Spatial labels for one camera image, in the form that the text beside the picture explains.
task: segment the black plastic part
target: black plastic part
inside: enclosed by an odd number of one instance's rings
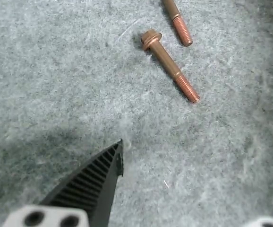
[[[83,209],[90,227],[107,227],[117,179],[123,171],[120,140],[66,177],[40,205]]]

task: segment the carpet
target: carpet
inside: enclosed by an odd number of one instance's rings
[[[0,225],[120,138],[110,227],[273,214],[273,1],[176,3],[188,48],[157,0],[0,0]],[[149,29],[198,104],[141,49]]]

